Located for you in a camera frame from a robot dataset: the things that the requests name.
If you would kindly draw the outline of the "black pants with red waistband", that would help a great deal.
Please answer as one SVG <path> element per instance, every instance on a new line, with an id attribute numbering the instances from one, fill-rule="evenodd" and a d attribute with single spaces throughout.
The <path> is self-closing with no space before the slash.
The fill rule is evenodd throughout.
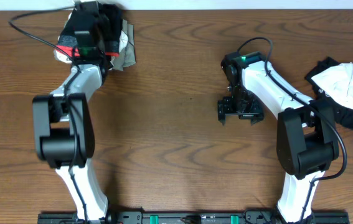
<path id="1" fill-rule="evenodd" d="M 93 58 L 104 54 L 117 57 L 123 27 L 121 16 L 122 11 L 115 4 L 77 3 L 56 46 L 69 56 Z"/>

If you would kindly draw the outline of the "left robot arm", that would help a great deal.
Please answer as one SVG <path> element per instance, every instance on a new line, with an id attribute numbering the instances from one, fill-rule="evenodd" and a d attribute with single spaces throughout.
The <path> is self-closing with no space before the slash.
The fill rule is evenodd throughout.
<path id="1" fill-rule="evenodd" d="M 40 223 L 109 223 L 108 199 L 93 168 L 95 136 L 88 101 L 108 68 L 105 41 L 98 31 L 77 30 L 70 75 L 48 95 L 33 99 L 35 149 L 63 180 L 77 207 L 74 215 L 40 218 Z"/>

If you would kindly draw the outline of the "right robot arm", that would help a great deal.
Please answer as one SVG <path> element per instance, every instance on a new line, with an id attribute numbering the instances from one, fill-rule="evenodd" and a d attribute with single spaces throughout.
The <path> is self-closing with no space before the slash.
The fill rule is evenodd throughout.
<path id="1" fill-rule="evenodd" d="M 276 153 L 285 180 L 276 211 L 263 223 L 347 223 L 345 213 L 314 212 L 311 204 L 318 182 L 339 157 L 332 107 L 313 100 L 280 77 L 260 52 L 225 55 L 220 66 L 229 82 L 230 96 L 217 103 L 218 120 L 227 116 L 264 118 L 263 108 L 277 119 Z"/>

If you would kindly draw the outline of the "black and white garment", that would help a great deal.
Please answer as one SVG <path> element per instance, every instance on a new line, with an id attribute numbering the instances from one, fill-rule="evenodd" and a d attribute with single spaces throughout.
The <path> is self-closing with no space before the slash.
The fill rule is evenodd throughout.
<path id="1" fill-rule="evenodd" d="M 353 63 L 340 63 L 326 57 L 305 76 L 317 100 L 326 100 L 334 112 L 334 120 L 353 130 Z"/>

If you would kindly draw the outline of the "white shirt with black print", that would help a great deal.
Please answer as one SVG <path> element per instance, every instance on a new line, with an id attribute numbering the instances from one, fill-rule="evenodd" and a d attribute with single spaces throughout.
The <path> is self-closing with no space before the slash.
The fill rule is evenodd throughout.
<path id="1" fill-rule="evenodd" d="M 125 67 L 136 63 L 133 46 L 133 25 L 122 19 L 122 11 L 114 4 L 101 4 L 100 15 L 105 17 L 104 22 L 100 22 L 106 48 L 106 56 L 111 62 L 114 70 L 122 71 Z M 70 63 L 67 56 L 71 56 L 72 48 L 77 45 L 77 38 L 74 28 L 88 20 L 74 9 L 68 16 L 63 31 L 58 37 L 56 46 L 62 51 L 56 51 L 55 58 L 64 63 Z"/>

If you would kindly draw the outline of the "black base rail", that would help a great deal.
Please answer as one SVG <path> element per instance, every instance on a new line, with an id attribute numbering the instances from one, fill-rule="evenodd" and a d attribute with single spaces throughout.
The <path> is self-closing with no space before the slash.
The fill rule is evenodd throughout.
<path id="1" fill-rule="evenodd" d="M 154 212 L 111 212 L 97 221 L 85 222 L 76 213 L 41 213 L 38 224 L 55 223 L 119 223 L 119 224 L 271 224 L 287 223 L 275 210 L 246 210 L 242 213 L 154 213 Z M 302 222 L 308 224 L 349 224 L 347 212 L 313 212 Z"/>

